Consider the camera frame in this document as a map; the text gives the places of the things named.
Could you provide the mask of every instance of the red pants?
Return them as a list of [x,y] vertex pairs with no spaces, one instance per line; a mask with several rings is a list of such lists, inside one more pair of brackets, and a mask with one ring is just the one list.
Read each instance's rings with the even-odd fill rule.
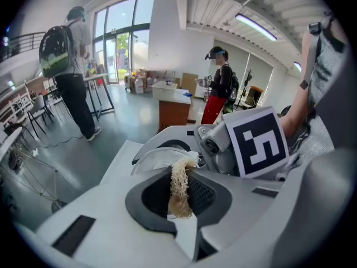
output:
[[217,119],[219,112],[222,110],[225,101],[225,98],[218,98],[217,96],[210,95],[203,112],[201,124],[213,124]]

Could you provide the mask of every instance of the railing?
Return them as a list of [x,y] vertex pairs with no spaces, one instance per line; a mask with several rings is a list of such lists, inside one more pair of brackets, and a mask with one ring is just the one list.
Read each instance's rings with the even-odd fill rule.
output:
[[12,56],[16,56],[21,52],[38,49],[45,33],[46,32],[28,33],[9,40],[8,44],[1,48],[0,62]]

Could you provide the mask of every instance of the sponge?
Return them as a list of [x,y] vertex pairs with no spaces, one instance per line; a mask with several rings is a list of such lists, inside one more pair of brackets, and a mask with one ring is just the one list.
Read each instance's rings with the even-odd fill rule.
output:
[[192,209],[189,206],[189,195],[187,194],[188,177],[186,170],[196,167],[199,158],[181,158],[172,165],[171,171],[171,196],[168,208],[178,218],[190,218]]

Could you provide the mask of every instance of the vr headset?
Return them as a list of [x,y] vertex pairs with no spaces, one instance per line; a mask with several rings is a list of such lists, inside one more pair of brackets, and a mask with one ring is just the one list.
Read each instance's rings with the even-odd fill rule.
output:
[[224,53],[225,53],[224,50],[222,49],[217,50],[217,47],[213,47],[206,55],[205,60],[206,59],[215,60],[217,55],[222,55]]

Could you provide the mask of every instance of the fluorescent light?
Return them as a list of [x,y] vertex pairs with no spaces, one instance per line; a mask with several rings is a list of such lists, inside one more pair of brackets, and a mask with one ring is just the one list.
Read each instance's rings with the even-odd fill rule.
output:
[[301,72],[301,65],[295,61],[294,66]]
[[256,22],[254,22],[253,20],[238,14],[235,17],[238,21],[245,23],[246,25],[252,27],[253,29],[257,30],[259,33],[263,34],[265,37],[267,37],[269,40],[271,41],[276,41],[277,38],[270,33],[268,30],[266,30],[265,28],[263,28],[261,25],[257,24]]

